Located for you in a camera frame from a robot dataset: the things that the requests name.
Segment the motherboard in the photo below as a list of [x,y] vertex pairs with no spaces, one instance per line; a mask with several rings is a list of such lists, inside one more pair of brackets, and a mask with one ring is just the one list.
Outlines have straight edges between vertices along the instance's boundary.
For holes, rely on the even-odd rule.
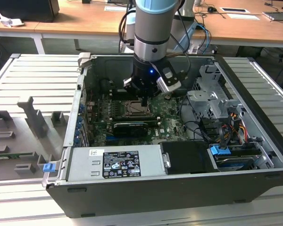
[[151,145],[188,140],[178,116],[179,98],[159,95],[147,106],[127,93],[92,99],[88,119],[92,146]]

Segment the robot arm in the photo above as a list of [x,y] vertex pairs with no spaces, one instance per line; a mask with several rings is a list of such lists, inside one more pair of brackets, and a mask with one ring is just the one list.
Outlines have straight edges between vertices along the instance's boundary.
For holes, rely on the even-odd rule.
[[124,89],[142,99],[181,87],[184,73],[176,73],[167,59],[167,43],[175,12],[184,0],[136,0],[134,62]]

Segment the floor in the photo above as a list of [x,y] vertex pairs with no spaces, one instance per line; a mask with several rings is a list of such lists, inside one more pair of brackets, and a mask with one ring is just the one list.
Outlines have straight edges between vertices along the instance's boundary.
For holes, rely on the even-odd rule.
[[[92,53],[117,53],[117,41],[104,40],[80,40],[82,52]],[[73,40],[67,39],[44,39],[43,45],[47,54],[78,54],[80,51],[75,49]],[[217,46],[219,54],[225,57],[234,57],[237,53],[238,46]],[[0,38],[0,69],[12,53],[37,54],[37,49],[30,38]],[[283,68],[283,60],[279,62],[279,54],[283,53],[283,48],[264,48],[261,56],[256,58],[259,65],[275,79]],[[252,55],[252,50],[247,49],[246,55]],[[283,81],[283,71],[277,82]]]

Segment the desk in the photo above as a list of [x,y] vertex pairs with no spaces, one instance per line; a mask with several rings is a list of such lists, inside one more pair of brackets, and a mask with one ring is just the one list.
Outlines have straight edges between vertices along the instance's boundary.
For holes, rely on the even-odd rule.
[[[224,13],[220,7],[244,8],[250,14],[262,14],[262,12],[275,12],[275,9],[265,6],[267,0],[206,0],[207,4],[213,4],[218,12]],[[274,7],[283,11],[283,2],[273,1]],[[194,12],[206,11],[208,7],[194,7]],[[270,22],[265,15],[257,16],[260,20],[231,19],[227,14],[207,15],[204,18],[206,28],[212,33],[211,44],[237,45],[237,46],[258,46],[258,47],[283,47],[283,23]],[[199,23],[202,18],[196,16]],[[193,39],[203,39],[202,31],[197,31]]]
[[[219,7],[246,8],[252,14],[262,14],[263,11],[274,11],[265,6],[264,0],[206,0],[207,4]],[[118,24],[123,12],[104,11],[105,4],[93,2],[82,4],[80,0],[59,0],[60,12],[53,23],[25,22],[22,27],[3,27],[0,24],[0,36],[29,37],[33,38],[39,54],[44,54],[43,38],[75,39],[76,49],[78,39],[88,40],[118,40]],[[274,1],[274,6],[281,10],[283,2]],[[231,19],[224,14],[208,15],[205,25],[212,33],[211,44],[283,47],[283,23],[270,22],[264,16],[257,16],[260,20]],[[201,42],[204,38],[203,31],[196,31],[193,35],[194,42]]]

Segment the power supply label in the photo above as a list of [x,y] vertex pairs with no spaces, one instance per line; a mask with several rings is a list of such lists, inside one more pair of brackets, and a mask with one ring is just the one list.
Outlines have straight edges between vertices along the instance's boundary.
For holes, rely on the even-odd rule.
[[105,179],[140,176],[141,165],[138,151],[103,153],[103,177]]

